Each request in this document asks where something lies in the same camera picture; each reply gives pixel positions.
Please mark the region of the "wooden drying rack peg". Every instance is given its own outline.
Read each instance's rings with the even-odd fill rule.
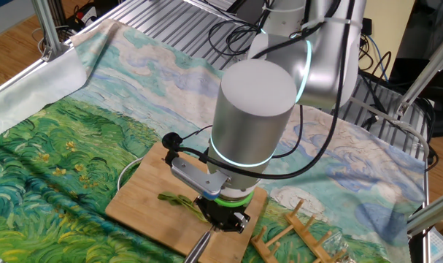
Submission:
[[[303,225],[299,219],[296,217],[297,212],[303,205],[304,200],[301,199],[297,206],[291,213],[286,213],[286,221],[290,224],[283,231],[281,231],[278,235],[274,236],[272,239],[263,242],[263,236],[266,232],[266,226],[263,226],[260,233],[250,240],[254,248],[260,254],[261,258],[265,261],[265,263],[278,263],[278,260],[274,257],[274,254],[277,252],[278,248],[281,246],[281,243],[278,240],[286,235],[289,231],[294,229],[296,234],[306,243],[309,249],[313,252],[313,254],[317,257],[314,263],[334,263],[337,259],[340,259],[345,253],[346,249],[342,249],[340,252],[336,253],[333,257],[326,253],[325,249],[323,249],[322,244],[331,236],[331,231],[326,232],[322,238],[318,241],[310,234],[309,228],[313,225],[316,215],[312,215],[308,222]]]

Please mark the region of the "leafy green piece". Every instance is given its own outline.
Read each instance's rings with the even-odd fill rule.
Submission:
[[[170,205],[183,205],[200,221],[207,222],[204,215],[193,205],[193,202],[186,196],[183,196],[181,194],[175,195],[170,191],[164,191],[163,193],[158,195],[158,199],[168,201]]]

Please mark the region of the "gray metal bracket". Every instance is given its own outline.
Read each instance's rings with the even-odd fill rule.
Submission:
[[[221,186],[229,180],[229,176],[220,171],[206,174],[179,157],[172,160],[171,172],[208,200],[216,199],[220,195]]]

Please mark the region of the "bamboo cutting board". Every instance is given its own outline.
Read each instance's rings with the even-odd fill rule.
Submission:
[[[187,255],[211,225],[198,220],[182,205],[172,206],[157,198],[164,191],[182,194],[192,200],[198,196],[197,192],[171,174],[163,159],[166,153],[167,149],[160,142],[154,144],[137,171],[106,207],[106,214]],[[180,155],[201,171],[207,171],[206,164],[187,154]],[[199,262],[241,262],[266,197],[265,190],[256,188],[245,211],[250,216],[250,222],[243,233],[214,233]]]

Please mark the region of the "wooden floor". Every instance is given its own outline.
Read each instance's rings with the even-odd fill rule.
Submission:
[[[87,2],[63,1],[66,16],[73,14],[76,4],[82,6]],[[39,59],[37,42],[31,37],[31,32],[36,28],[39,28],[39,23],[33,16],[0,35],[0,84]],[[37,32],[35,37],[41,39],[41,33]],[[434,138],[431,145],[440,156],[439,165],[429,173],[430,198],[433,201],[443,195],[443,138]]]

